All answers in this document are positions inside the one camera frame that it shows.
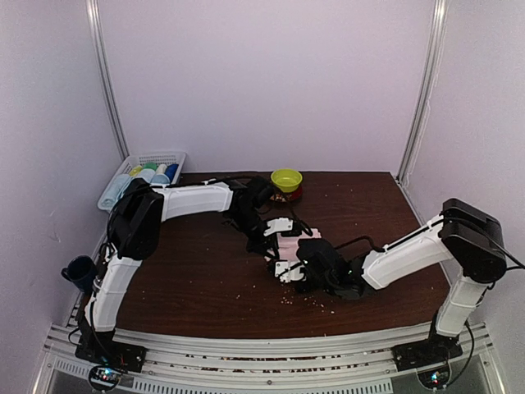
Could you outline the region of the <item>red floral plate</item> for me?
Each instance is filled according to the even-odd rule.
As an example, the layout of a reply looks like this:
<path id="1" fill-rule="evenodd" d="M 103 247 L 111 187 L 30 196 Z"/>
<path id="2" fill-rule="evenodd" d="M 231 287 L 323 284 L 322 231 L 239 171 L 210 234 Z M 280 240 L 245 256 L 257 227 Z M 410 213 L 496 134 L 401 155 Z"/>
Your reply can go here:
<path id="1" fill-rule="evenodd" d="M 273 189 L 274 189 L 274 194 L 271 197 L 271 200 L 278 202 L 278 203 L 294 202 L 296 200 L 299 200 L 303 194 L 302 186 L 299 186 L 296 190 L 293 190 L 290 193 L 285 193 L 284 191 L 279 189 L 277 186 L 273 186 Z"/>

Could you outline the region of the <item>green plastic bowl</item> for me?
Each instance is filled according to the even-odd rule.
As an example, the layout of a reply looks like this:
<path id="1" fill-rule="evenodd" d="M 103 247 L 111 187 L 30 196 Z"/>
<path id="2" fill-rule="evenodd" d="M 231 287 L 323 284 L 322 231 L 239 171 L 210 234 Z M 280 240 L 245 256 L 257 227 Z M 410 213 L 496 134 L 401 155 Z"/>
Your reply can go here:
<path id="1" fill-rule="evenodd" d="M 283 193 L 289 194 L 299 188 L 303 175 L 294 169 L 282 168 L 272 172 L 271 181 Z"/>

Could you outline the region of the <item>pink towel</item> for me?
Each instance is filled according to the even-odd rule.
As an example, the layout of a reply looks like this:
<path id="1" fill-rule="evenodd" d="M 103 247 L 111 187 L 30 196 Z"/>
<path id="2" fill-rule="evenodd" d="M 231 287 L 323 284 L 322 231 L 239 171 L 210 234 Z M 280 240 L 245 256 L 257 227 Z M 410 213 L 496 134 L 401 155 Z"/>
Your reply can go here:
<path id="1" fill-rule="evenodd" d="M 278 246 L 278 258 L 265 257 L 267 262 L 271 261 L 288 261 L 298 262 L 296 253 L 299 249 L 299 241 L 302 239 L 315 239 L 321 238 L 322 234 L 317 228 L 313 228 L 313 234 L 311 236 L 306 235 L 304 232 L 300 236 L 283 236 L 281 233 L 277 233 L 277 246 Z"/>

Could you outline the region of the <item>blue polka dot towel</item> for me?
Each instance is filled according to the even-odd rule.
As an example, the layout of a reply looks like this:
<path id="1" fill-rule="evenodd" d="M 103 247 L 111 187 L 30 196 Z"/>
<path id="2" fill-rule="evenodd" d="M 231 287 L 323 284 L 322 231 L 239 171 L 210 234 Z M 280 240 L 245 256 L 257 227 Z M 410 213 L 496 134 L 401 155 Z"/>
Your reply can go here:
<path id="1" fill-rule="evenodd" d="M 170 185 L 170 177 L 165 173 L 155 174 L 151 180 L 152 185 Z"/>

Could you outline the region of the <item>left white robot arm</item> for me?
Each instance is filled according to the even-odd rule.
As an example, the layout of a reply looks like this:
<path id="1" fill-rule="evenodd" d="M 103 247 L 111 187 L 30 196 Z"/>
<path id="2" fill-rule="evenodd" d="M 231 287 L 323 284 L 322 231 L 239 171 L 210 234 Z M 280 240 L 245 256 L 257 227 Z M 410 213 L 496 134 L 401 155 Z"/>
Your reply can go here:
<path id="1" fill-rule="evenodd" d="M 142 179 L 133 180 L 107 221 L 90 298 L 77 316 L 80 339 L 75 356 L 140 371 L 145 349 L 113 337 L 127 288 L 141 263 L 157 249 L 162 223 L 197 213 L 223 213 L 246 236 L 249 252 L 275 258 L 279 254 L 278 230 L 274 222 L 259 214 L 273 193 L 271 182 L 261 176 L 227 176 L 187 186 L 151 186 Z"/>

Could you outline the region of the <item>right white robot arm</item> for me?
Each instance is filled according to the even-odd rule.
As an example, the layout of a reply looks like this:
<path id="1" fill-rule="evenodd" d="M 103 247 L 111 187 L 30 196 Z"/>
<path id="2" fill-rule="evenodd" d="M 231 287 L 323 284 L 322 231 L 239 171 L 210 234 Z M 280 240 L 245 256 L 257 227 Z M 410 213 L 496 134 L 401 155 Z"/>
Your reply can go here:
<path id="1" fill-rule="evenodd" d="M 344 300 L 359 300 L 435 263 L 455 261 L 458 279 L 436 311 L 427 339 L 394 346 L 398 370 L 444 363 L 463 351 L 459 334 L 487 290 L 510 269 L 524 265 L 504 247 L 500 222 L 459 199 L 391 245 L 346 260 L 322 238 L 302 239 L 296 253 L 307 283 Z"/>

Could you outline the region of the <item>dark blue rolled towel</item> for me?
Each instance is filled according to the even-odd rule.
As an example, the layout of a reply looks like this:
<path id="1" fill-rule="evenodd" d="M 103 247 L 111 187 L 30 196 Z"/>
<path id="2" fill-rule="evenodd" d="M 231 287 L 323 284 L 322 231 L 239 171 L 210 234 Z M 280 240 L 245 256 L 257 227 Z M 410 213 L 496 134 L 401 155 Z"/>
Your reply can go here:
<path id="1" fill-rule="evenodd" d="M 178 167 L 179 167 L 179 165 L 177 163 L 173 163 L 173 164 L 167 166 L 167 169 L 164 172 L 164 174 L 168 177 L 168 179 L 170 181 L 173 181 L 173 179 L 175 178 L 175 175 L 176 175 L 176 172 L 178 170 Z"/>

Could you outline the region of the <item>white rolled towel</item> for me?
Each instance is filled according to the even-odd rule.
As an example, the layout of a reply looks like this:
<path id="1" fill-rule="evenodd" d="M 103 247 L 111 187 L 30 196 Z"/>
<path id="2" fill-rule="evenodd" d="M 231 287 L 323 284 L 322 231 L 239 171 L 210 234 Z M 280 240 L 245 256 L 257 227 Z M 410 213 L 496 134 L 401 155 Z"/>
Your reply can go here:
<path id="1" fill-rule="evenodd" d="M 156 171 L 155 171 L 155 174 L 156 175 L 160 175 L 160 174 L 164 174 L 165 171 L 167 169 L 167 165 L 165 163 L 161 163 L 158 165 Z"/>

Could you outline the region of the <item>white plastic basket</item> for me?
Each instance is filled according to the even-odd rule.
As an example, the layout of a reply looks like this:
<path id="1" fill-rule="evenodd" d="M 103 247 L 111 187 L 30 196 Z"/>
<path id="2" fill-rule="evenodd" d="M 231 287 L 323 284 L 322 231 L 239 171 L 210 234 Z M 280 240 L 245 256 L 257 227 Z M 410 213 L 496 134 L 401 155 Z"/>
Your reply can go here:
<path id="1" fill-rule="evenodd" d="M 176 151 L 128 156 L 108 182 L 98 200 L 98 208 L 109 213 L 135 178 L 154 186 L 176 185 L 185 159 L 185 152 Z"/>

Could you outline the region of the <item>green rolled towel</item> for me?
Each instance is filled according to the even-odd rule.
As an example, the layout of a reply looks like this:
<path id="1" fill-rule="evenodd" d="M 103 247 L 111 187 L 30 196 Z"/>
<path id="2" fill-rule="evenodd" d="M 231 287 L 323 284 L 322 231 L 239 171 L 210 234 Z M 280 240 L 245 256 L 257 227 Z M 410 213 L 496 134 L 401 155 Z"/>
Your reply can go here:
<path id="1" fill-rule="evenodd" d="M 153 162 L 145 163 L 143 165 L 143 169 L 151 169 L 151 170 L 156 171 L 157 168 L 158 168 L 158 165 L 156 163 L 153 163 Z"/>

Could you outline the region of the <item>yellow rolled towel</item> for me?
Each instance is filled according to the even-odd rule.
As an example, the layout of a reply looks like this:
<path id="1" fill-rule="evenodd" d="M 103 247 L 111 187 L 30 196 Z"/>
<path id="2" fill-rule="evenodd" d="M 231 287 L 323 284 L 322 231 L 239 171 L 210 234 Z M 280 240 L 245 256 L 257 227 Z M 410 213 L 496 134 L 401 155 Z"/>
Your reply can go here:
<path id="1" fill-rule="evenodd" d="M 142 166 L 136 166 L 136 167 L 133 167 L 128 175 L 131 176 L 131 177 L 134 177 L 134 176 L 137 176 L 141 171 L 142 171 L 143 167 Z"/>

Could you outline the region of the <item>light blue rolled towel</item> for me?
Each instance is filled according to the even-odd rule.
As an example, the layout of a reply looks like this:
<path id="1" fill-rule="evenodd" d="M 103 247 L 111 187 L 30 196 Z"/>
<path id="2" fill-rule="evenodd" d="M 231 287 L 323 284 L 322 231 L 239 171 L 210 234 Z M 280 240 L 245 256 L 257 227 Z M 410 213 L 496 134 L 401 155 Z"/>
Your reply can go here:
<path id="1" fill-rule="evenodd" d="M 128 175 L 128 173 L 123 173 L 116 176 L 109 184 L 107 189 L 103 192 L 103 195 L 98 201 L 98 208 L 103 211 L 111 210 L 118 200 L 123 196 L 127 187 L 134 179 L 143 179 L 147 183 L 150 183 L 155 171 L 151 169 L 142 169 L 142 171 L 134 177 Z"/>

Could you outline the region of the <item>dark blue mug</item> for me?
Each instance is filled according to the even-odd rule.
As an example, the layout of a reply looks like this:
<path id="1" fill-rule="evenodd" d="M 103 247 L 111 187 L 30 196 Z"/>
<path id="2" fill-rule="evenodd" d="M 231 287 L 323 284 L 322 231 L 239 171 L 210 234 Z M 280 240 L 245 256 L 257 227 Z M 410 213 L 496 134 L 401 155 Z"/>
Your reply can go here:
<path id="1" fill-rule="evenodd" d="M 93 292 L 93 284 L 98 275 L 98 270 L 89 256 L 81 255 L 71 260 L 61 270 L 61 275 L 82 293 L 89 295 Z"/>

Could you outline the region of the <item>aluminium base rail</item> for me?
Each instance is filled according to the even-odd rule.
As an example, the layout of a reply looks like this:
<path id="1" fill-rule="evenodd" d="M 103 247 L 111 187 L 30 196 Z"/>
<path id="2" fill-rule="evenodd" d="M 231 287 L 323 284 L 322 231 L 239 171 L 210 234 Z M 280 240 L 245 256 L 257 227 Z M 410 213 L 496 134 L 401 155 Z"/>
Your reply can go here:
<path id="1" fill-rule="evenodd" d="M 433 393 L 417 369 L 399 371 L 390 348 L 422 340 L 429 323 L 375 332 L 299 339 L 233 340 L 168 336 L 117 329 L 116 340 L 144 346 L 142 372 L 117 389 L 130 393 Z M 73 322 L 52 325 L 30 393 L 95 393 L 91 364 L 76 359 L 68 341 Z M 435 393 L 510 393 L 485 324 L 472 325 L 468 369 Z M 58 388 L 69 375 L 73 388 Z"/>

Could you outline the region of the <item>right aluminium frame post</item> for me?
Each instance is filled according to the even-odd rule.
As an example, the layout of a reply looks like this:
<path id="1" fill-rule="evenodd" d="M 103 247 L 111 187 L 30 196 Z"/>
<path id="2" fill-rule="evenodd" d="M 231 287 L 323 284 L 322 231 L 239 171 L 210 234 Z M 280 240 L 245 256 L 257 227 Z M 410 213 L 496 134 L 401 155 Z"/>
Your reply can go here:
<path id="1" fill-rule="evenodd" d="M 428 115 L 430 113 L 431 94 L 437 80 L 444 43 L 448 6 L 449 1 L 434 1 L 431 29 L 427 44 L 427 55 L 423 67 L 418 100 L 416 102 L 413 120 L 409 130 L 409 137 L 405 145 L 404 154 L 397 174 L 397 180 L 402 186 L 407 186 L 409 184 L 409 177 L 417 160 L 418 151 L 422 143 Z"/>

